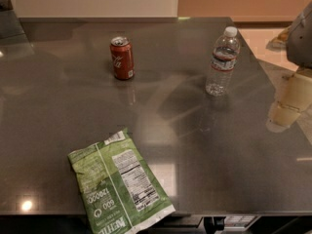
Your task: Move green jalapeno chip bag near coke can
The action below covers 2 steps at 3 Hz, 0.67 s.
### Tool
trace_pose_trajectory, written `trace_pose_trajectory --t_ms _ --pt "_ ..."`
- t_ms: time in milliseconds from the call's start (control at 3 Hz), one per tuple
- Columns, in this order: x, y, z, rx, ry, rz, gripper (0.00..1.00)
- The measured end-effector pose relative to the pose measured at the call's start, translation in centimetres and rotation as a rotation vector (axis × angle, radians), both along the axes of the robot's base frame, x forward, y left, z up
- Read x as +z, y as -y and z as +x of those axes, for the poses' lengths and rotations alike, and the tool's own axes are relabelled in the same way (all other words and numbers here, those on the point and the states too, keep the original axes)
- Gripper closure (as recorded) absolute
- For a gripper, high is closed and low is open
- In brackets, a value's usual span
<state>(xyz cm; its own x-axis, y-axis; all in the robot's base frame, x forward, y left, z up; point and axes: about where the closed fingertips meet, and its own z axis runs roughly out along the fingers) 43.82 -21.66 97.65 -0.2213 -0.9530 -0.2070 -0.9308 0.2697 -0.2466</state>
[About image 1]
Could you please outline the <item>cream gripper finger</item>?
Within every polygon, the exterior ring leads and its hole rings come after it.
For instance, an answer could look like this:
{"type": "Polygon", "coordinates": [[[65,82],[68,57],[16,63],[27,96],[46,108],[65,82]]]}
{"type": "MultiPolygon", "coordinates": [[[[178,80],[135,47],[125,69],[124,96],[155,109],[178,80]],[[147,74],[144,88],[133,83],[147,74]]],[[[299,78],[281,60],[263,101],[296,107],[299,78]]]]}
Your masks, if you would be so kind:
{"type": "Polygon", "coordinates": [[[292,125],[312,104],[312,69],[300,67],[288,80],[287,86],[273,110],[271,121],[283,127],[292,125]]]}

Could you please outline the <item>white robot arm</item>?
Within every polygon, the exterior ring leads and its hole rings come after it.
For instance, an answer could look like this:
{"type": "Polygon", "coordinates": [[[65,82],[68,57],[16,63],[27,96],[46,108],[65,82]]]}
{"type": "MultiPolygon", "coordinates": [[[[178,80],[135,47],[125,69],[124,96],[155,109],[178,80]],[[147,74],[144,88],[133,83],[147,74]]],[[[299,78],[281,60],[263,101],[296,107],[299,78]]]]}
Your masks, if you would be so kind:
{"type": "Polygon", "coordinates": [[[270,122],[280,129],[292,125],[312,103],[312,2],[292,22],[286,44],[288,61],[298,70],[289,78],[270,122]]]}

